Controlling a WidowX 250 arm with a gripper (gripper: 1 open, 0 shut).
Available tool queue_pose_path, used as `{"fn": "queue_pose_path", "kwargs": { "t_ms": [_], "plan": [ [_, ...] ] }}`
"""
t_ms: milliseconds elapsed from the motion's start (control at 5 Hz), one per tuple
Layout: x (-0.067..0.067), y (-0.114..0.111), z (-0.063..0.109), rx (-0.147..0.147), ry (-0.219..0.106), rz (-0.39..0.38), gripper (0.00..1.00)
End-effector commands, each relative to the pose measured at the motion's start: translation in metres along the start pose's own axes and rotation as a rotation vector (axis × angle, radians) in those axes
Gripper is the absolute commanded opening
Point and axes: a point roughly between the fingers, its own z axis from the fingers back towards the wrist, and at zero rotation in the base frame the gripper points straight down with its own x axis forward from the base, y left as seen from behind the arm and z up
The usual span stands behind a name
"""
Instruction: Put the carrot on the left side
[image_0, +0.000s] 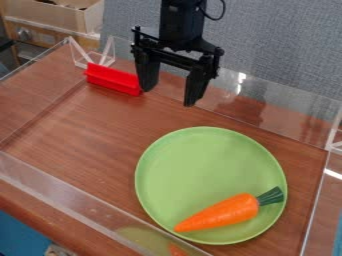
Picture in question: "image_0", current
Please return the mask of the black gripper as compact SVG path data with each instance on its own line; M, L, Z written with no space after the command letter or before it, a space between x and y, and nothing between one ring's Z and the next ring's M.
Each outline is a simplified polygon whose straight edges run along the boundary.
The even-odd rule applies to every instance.
M139 78L139 85L145 92L154 89L159 82L161 62L190 71L186 79L183 105L191 107L203 97L210 80L217 77L221 57L225 50L207 42L201 36L187 41L166 41L161 39L159 30L150 27L134 26L133 54ZM182 52L198 52L205 61L182 55Z

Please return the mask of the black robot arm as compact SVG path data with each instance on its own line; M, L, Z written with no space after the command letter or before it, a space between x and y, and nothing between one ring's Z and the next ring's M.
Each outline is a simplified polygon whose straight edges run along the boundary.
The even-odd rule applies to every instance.
M225 50L203 39L205 19L218 21L206 13L207 0L162 0L159 29L135 26L131 53L139 85L145 92L159 82L161 64L187 70L183 105L194 106L203 97L211 79L218 77Z

